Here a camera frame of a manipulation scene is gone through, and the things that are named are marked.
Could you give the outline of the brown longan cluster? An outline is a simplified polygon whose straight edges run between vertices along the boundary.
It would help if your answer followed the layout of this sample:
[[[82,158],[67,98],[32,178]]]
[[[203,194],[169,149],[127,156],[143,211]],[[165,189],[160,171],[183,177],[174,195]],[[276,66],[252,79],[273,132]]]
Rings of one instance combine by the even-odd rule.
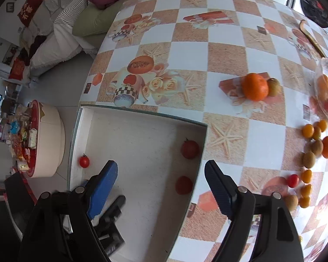
[[[315,162],[316,162],[316,155],[311,151],[305,153],[302,157],[302,164],[307,169],[313,168]]]
[[[323,149],[324,145],[321,140],[315,140],[311,143],[311,152],[313,152],[316,157],[322,155]]]

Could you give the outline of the white round stool box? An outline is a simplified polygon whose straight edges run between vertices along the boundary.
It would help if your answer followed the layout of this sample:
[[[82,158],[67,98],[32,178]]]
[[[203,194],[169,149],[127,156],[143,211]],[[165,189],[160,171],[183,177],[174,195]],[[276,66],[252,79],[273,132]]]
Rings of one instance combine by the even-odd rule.
[[[50,178],[64,157],[65,129],[56,107],[33,100],[32,127],[37,130],[37,147],[31,150],[30,178]]]

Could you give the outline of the brown longan cluster lower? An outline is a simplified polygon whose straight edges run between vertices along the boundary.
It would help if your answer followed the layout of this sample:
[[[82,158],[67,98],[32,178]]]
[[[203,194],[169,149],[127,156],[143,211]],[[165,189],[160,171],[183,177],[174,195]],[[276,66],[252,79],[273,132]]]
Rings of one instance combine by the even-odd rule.
[[[305,153],[302,157],[302,164],[307,169],[313,168],[315,162],[316,162],[316,155],[311,151]]]

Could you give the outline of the yellow cherry tomato cluster top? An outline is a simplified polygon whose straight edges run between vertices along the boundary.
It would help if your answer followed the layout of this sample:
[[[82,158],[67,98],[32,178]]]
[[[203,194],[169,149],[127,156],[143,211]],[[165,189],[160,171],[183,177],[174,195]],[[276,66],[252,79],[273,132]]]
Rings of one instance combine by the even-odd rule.
[[[302,128],[302,135],[306,139],[311,139],[314,134],[314,126],[312,124],[306,124]]]

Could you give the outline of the white shallow tray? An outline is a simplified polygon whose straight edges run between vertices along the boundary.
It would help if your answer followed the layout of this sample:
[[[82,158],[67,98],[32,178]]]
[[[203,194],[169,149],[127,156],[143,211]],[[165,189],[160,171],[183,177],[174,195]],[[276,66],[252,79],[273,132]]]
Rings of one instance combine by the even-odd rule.
[[[186,139],[200,147],[207,127],[180,117],[83,105],[77,115],[70,149],[68,188],[98,174],[108,160],[118,165],[118,177],[105,202],[126,197],[116,221],[125,243],[112,261],[166,261],[184,222],[191,194],[179,195],[179,177],[197,179],[201,158],[185,159]],[[87,155],[88,168],[79,166]]]

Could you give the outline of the red cherry tomato tray left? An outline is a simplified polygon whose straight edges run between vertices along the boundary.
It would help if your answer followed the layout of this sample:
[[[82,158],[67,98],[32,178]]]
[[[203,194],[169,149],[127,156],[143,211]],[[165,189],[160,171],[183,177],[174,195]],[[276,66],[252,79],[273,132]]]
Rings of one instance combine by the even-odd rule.
[[[83,154],[80,158],[79,158],[79,166],[83,169],[88,168],[90,165],[90,160],[89,157],[85,154]]]

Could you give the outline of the mandarin in fruit cluster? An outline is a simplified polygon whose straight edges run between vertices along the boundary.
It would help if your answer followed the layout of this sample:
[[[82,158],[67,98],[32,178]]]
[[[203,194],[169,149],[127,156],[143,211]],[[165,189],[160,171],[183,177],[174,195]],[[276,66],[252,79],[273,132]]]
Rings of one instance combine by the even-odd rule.
[[[323,144],[322,156],[324,158],[328,159],[328,136],[326,136],[322,140],[322,144]]]

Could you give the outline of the brown longan cluster middle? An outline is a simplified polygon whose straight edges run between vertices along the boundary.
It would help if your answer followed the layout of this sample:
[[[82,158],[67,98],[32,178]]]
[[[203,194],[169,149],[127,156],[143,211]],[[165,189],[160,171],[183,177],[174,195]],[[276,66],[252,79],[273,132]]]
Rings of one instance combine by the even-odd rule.
[[[322,155],[323,149],[324,145],[321,140],[315,140],[311,143],[311,152],[313,152],[316,157]]]

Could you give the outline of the dark cherry tomato tray upper right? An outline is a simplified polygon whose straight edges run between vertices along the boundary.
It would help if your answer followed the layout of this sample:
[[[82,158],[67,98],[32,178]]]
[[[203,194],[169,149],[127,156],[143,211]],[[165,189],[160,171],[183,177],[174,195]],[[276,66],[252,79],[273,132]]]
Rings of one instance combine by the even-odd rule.
[[[200,147],[197,142],[186,139],[181,145],[180,152],[184,158],[190,160],[196,158],[199,155]]]

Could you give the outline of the red cherry tomato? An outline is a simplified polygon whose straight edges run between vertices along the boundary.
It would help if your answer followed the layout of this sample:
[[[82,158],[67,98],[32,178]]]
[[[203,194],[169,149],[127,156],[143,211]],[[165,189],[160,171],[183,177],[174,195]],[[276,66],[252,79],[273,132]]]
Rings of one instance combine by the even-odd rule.
[[[299,176],[297,174],[292,174],[287,177],[287,186],[289,186],[289,188],[296,188],[299,181]]]

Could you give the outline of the dark cherry tomato tray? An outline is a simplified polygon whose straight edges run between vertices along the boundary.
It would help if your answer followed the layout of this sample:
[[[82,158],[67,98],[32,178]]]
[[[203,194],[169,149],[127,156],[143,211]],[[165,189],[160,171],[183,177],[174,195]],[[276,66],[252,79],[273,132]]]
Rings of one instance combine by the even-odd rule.
[[[180,152],[184,158],[190,160],[196,158],[199,155],[200,147],[197,142],[186,139],[181,145]]]
[[[192,192],[193,182],[187,176],[181,176],[177,179],[175,190],[179,195],[187,195]]]

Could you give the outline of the white striped blanket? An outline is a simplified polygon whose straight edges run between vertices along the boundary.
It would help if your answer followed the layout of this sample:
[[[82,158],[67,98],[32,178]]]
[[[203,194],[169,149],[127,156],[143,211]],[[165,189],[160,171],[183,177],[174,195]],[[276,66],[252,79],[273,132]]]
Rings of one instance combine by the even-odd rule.
[[[30,78],[39,77],[81,52],[96,53],[95,46],[73,34],[73,26],[87,6],[87,0],[43,0],[20,35],[20,45],[32,53]]]

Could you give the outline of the large orange mandarin on table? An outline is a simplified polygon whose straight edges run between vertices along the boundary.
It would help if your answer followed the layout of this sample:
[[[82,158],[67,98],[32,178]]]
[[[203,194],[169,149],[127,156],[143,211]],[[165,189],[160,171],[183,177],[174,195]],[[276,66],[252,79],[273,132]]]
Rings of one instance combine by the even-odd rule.
[[[269,93],[267,81],[257,73],[249,73],[243,78],[242,91],[247,99],[254,102],[263,101]]]

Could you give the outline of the brown longan beside mandarin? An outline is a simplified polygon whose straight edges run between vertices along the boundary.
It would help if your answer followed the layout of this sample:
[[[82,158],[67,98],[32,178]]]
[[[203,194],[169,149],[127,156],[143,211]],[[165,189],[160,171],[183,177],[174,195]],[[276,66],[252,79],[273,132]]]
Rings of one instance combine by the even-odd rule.
[[[279,81],[275,78],[269,78],[267,84],[268,84],[268,96],[276,97],[281,91],[281,85]]]

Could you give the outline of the dark cherry tomato tray lower right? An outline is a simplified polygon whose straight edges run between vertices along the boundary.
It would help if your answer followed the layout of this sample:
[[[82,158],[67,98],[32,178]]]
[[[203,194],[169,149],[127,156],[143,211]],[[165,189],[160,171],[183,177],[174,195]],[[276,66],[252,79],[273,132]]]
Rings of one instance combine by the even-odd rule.
[[[179,195],[187,195],[192,192],[193,182],[187,176],[181,176],[177,179],[175,190]]]

